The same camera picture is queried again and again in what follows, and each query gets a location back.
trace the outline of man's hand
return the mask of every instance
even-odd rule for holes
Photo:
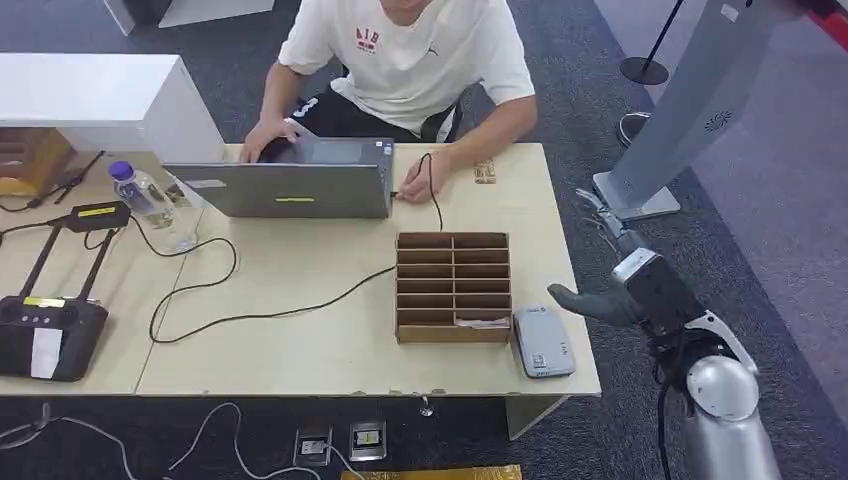
[[[297,143],[297,134],[294,127],[283,117],[260,118],[253,130],[244,139],[239,161],[242,163],[254,163],[259,160],[262,150],[278,137],[286,137],[289,142]]]
[[[432,193],[439,193],[448,178],[453,174],[453,160],[443,151],[436,151],[425,155],[423,160],[418,160],[409,168],[406,180],[398,191],[400,200],[410,203],[422,203],[430,199],[430,168],[432,168]]]

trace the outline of wooden desk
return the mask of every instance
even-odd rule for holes
[[[149,155],[119,157],[131,159],[138,168],[155,168],[156,160]],[[90,158],[88,154],[80,155],[79,160],[87,163]],[[75,205],[115,200],[107,173],[111,160],[104,157],[98,162],[85,183],[75,188],[61,205],[53,205],[54,196],[33,211],[0,212],[0,230],[66,215]],[[23,203],[10,198],[2,201],[9,206]],[[186,213],[187,220],[196,224],[200,212],[189,210]],[[49,234],[50,229],[43,227],[5,236],[0,245],[0,295],[20,292]],[[92,243],[103,236],[103,232],[92,234]],[[62,231],[33,295],[56,297],[79,293],[97,253],[83,247],[83,237],[67,229]],[[92,290],[91,297],[100,300],[110,315],[87,375],[74,383],[0,377],[0,395],[133,394],[150,353],[151,344],[147,338],[150,315],[159,299],[174,287],[183,261],[155,256],[144,244],[135,225],[130,224],[112,241]]]
[[[428,148],[398,146],[395,189]],[[230,155],[235,153],[233,147]],[[573,288],[574,278],[542,147],[515,145],[494,168],[496,183],[478,184],[467,170],[439,196],[445,230],[508,232],[514,307],[551,305],[547,285],[559,281]],[[172,338],[222,316],[325,302],[393,265],[398,232],[437,229],[431,203],[398,202],[385,221],[231,219],[206,209],[199,238],[232,240],[240,255],[238,271],[224,285],[174,298],[158,335]],[[178,285],[220,278],[229,261],[224,247],[197,251],[186,260]],[[511,438],[569,396],[600,395],[586,325],[579,316],[560,311],[576,373],[531,380],[524,375],[515,342],[399,345],[394,308],[392,272],[323,310],[242,320],[174,345],[156,345],[136,393],[504,396]]]

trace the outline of laptop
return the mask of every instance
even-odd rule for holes
[[[230,217],[388,218],[390,138],[278,138],[249,164],[165,164]]]

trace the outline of robotic arm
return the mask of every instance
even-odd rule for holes
[[[665,456],[663,410],[672,389],[686,400],[684,434],[687,467],[695,480],[780,480],[771,441],[758,403],[757,365],[715,314],[706,310],[672,270],[634,230],[593,194],[589,199],[606,233],[626,255],[613,270],[615,289],[578,294],[553,284],[548,292],[564,309],[618,327],[638,326],[663,372],[658,402],[661,460]]]

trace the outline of bottle cap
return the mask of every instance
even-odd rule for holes
[[[112,162],[112,165],[109,165],[109,175],[112,175],[112,178],[115,180],[129,180],[133,174],[135,174],[135,170],[133,170],[129,162],[118,161]]]

